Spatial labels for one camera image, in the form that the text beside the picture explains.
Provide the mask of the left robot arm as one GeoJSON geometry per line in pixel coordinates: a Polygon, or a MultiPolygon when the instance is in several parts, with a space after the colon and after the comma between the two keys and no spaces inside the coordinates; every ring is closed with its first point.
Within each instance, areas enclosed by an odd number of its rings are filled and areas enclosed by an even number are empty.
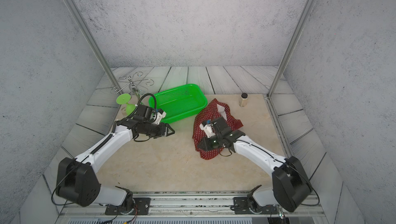
{"type": "Polygon", "coordinates": [[[136,209],[132,191],[101,185],[97,172],[127,142],[138,142],[144,134],[148,139],[167,137],[175,133],[169,124],[151,123],[124,118],[116,121],[111,132],[87,151],[73,159],[65,158],[58,165],[57,183],[53,195],[86,207],[101,204],[128,215],[136,209]]]}

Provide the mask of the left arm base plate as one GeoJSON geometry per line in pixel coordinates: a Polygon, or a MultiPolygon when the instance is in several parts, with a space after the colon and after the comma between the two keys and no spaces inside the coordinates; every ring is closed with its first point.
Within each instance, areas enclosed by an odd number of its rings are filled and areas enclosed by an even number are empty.
{"type": "Polygon", "coordinates": [[[120,206],[108,205],[105,215],[148,215],[151,198],[126,198],[120,206]]]}

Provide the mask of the red polka dot skirt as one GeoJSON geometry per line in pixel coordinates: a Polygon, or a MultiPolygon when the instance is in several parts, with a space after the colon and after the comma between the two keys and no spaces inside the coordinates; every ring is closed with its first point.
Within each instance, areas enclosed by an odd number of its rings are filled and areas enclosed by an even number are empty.
{"type": "Polygon", "coordinates": [[[243,127],[241,120],[236,119],[234,116],[231,115],[230,107],[226,103],[219,102],[217,99],[212,100],[207,105],[207,107],[205,107],[198,113],[198,115],[194,119],[193,124],[192,139],[194,141],[196,151],[200,153],[200,157],[204,160],[211,160],[215,158],[217,155],[220,154],[223,148],[216,151],[204,151],[202,149],[199,149],[199,142],[202,138],[207,137],[205,132],[200,129],[200,125],[202,123],[206,123],[207,120],[214,120],[219,117],[223,117],[233,131],[243,127]]]}

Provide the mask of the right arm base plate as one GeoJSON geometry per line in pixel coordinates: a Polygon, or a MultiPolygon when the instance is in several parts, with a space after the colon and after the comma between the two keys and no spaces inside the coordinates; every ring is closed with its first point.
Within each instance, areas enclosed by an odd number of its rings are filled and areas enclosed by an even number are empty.
{"type": "Polygon", "coordinates": [[[277,213],[276,205],[260,206],[253,197],[234,197],[230,209],[237,215],[272,215],[277,213]]]}

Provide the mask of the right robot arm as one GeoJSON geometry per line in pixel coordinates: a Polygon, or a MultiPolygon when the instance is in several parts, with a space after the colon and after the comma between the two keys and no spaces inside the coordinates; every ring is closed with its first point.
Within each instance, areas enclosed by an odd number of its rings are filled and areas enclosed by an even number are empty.
{"type": "Polygon", "coordinates": [[[280,156],[254,142],[244,132],[233,131],[223,117],[206,120],[199,125],[205,135],[198,143],[203,151],[229,149],[249,159],[272,179],[272,189],[261,185],[247,195],[246,207],[254,214],[260,214],[269,205],[279,205],[288,212],[294,212],[313,192],[314,188],[296,157],[280,156]]]}

